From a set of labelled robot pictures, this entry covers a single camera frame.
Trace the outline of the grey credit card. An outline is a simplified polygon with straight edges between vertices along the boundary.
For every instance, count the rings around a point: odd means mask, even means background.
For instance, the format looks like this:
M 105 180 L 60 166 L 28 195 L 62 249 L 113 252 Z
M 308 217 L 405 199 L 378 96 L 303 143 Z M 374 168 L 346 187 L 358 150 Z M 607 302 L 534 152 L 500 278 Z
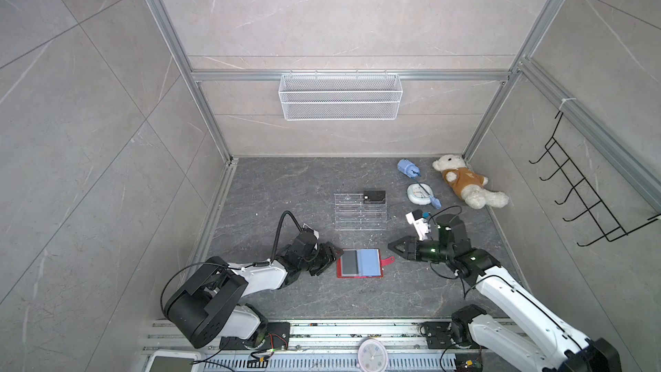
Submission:
M 340 276 L 357 277 L 359 274 L 358 251 L 344 251 L 340 258 Z

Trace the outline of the red card holder wallet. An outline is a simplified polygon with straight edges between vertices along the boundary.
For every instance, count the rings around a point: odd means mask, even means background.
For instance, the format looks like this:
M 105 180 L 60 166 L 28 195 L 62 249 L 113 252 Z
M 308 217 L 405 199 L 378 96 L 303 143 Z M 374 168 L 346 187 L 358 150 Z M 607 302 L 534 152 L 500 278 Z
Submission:
M 382 258 L 379 249 L 343 249 L 337 263 L 338 278 L 380 278 L 394 257 Z

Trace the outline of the blue credit card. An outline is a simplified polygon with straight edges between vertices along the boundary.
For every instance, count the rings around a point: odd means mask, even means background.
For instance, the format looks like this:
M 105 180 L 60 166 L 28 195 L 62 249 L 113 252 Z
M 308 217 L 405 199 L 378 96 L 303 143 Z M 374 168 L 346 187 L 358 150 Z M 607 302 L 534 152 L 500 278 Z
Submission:
M 378 249 L 358 250 L 359 276 L 381 277 L 380 251 Z

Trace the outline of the clear acrylic organizer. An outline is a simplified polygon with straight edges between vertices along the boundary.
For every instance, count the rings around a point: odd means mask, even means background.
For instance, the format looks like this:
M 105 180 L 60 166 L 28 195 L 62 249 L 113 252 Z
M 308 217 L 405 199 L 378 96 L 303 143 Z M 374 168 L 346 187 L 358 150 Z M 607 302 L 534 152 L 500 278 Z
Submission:
M 385 204 L 364 204 L 363 192 L 334 195 L 337 231 L 379 231 L 387 227 L 387 201 Z

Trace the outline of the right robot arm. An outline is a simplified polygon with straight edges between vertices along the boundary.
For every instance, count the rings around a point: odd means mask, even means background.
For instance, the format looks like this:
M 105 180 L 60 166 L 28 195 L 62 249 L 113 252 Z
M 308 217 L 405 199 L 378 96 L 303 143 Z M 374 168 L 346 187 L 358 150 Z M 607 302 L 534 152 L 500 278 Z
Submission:
M 515 332 L 470 304 L 454 312 L 446 331 L 423 324 L 430 348 L 473 345 L 494 351 L 520 371 L 620 371 L 621 358 L 605 339 L 590 339 L 530 294 L 488 251 L 472 246 L 458 215 L 406 215 L 416 235 L 389 243 L 408 261 L 446 265 L 463 294 L 476 291 L 519 327 Z

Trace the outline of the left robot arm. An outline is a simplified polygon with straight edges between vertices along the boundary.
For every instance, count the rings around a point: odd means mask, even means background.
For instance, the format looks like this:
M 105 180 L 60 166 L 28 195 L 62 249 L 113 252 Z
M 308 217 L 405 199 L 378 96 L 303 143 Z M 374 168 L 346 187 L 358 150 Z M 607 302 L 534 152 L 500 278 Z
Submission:
M 160 301 L 163 316 L 192 346 L 201 349 L 214 339 L 237 339 L 257 348 L 269 321 L 242 299 L 263 291 L 283 289 L 307 272 L 316 277 L 336 263 L 344 251 L 322 243 L 318 232 L 303 227 L 293 242 L 256 263 L 228 263 L 211 257 L 200 263 L 186 282 Z

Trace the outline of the small blue brush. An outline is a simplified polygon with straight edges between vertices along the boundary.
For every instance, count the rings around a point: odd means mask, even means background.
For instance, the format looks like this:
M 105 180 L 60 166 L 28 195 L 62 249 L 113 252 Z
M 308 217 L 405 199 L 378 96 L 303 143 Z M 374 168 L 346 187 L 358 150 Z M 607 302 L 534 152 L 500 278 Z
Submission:
M 441 203 L 441 201 L 440 201 L 438 198 L 436 198 L 435 196 L 431 196 L 431 197 L 430 197 L 430 205 L 431 205 L 434 209 L 437 209 L 437 210 L 442 209 L 442 203 Z

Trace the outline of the blue plastic bottle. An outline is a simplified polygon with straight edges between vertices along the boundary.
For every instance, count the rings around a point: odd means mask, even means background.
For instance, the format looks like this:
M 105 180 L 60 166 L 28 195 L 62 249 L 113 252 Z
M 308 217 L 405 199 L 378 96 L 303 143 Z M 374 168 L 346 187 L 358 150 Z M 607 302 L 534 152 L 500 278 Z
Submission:
M 398 170 L 409 178 L 420 177 L 420 169 L 410 160 L 403 158 L 397 164 Z

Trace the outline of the white teddy bear brown shirt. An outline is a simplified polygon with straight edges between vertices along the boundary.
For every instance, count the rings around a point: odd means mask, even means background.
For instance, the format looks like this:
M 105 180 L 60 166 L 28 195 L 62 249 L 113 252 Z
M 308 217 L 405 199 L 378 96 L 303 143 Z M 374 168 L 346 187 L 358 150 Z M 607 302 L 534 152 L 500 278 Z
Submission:
M 457 154 L 443 155 L 432 163 L 443 180 L 469 208 L 504 208 L 510 202 L 504 192 L 485 188 L 488 178 L 470 170 L 464 158 Z

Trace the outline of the white round clock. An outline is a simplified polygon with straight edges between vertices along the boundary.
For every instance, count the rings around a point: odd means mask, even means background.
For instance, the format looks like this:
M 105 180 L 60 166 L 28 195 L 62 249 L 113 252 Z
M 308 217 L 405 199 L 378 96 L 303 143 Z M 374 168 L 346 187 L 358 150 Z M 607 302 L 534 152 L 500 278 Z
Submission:
M 361 343 L 357 360 L 362 372 L 385 372 L 389 365 L 387 350 L 377 339 L 366 339 Z

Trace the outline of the pink eraser block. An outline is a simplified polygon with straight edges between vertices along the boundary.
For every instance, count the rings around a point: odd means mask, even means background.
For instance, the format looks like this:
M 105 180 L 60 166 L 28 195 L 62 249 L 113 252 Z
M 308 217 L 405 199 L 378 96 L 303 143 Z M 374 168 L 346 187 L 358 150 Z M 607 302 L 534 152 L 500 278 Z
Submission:
M 538 356 L 526 354 L 525 356 L 520 356 L 520 358 L 514 362 L 514 365 L 522 372 L 540 372 L 546 364 Z

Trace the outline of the white tablet device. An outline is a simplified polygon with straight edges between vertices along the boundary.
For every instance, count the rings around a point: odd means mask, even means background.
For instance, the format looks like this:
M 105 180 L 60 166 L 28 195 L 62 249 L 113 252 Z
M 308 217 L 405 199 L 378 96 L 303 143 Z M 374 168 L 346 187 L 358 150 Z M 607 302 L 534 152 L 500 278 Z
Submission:
M 202 356 L 198 351 L 158 350 L 149 358 L 146 372 L 203 372 Z

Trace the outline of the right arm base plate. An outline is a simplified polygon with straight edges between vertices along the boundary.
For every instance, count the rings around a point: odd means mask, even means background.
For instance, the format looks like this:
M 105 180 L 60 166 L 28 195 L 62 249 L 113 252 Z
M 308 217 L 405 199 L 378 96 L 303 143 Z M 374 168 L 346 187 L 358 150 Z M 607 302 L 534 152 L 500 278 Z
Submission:
M 468 350 L 479 347 L 472 339 L 468 326 L 452 320 L 423 322 L 419 332 L 426 339 L 427 346 L 431 350 L 450 348 Z

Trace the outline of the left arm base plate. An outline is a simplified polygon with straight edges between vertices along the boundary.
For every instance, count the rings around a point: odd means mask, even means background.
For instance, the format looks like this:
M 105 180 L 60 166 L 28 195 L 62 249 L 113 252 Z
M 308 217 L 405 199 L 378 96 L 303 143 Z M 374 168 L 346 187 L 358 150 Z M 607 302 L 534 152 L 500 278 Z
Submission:
M 266 351 L 269 349 L 287 349 L 291 334 L 291 324 L 288 322 L 272 322 L 260 325 L 248 339 L 220 339 L 219 348 L 223 351 Z

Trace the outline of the black wall hook rack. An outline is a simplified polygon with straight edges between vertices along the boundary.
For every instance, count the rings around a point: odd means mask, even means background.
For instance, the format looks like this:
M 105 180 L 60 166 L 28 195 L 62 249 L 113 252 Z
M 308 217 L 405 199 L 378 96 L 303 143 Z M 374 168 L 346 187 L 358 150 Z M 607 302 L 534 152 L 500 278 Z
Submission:
M 530 165 L 539 165 L 540 162 L 544 159 L 550 159 L 553 162 L 554 170 L 547 177 L 538 177 L 541 182 L 551 181 L 556 175 L 561 175 L 564 180 L 569 184 L 569 189 L 566 191 L 566 195 L 563 200 L 558 201 L 554 200 L 554 203 L 557 206 L 563 206 L 572 196 L 575 196 L 579 203 L 583 206 L 583 209 L 574 215 L 571 218 L 563 217 L 563 222 L 571 223 L 579 220 L 580 218 L 588 215 L 591 221 L 596 225 L 599 236 L 590 241 L 581 243 L 576 242 L 576 245 L 581 248 L 587 248 L 593 246 L 597 242 L 605 240 L 608 243 L 613 243 L 619 239 L 628 237 L 631 234 L 634 234 L 640 231 L 643 228 L 647 228 L 657 222 L 660 222 L 660 213 L 656 213 L 647 220 L 640 224 L 638 227 L 633 229 L 626 229 L 620 220 L 616 217 L 614 212 L 611 210 L 609 205 L 604 201 L 602 196 L 598 193 L 596 187 L 588 179 L 581 169 L 578 167 L 577 163 L 569 155 L 568 151 L 559 143 L 556 138 L 556 134 L 559 129 L 559 125 L 563 120 L 564 114 L 558 111 L 555 116 L 555 125 L 550 137 L 544 144 L 542 154 L 534 160 L 529 160 Z M 597 215 L 597 211 L 603 209 L 606 212 L 607 217 L 615 224 L 614 227 L 610 229 L 605 229 L 602 226 L 602 219 Z

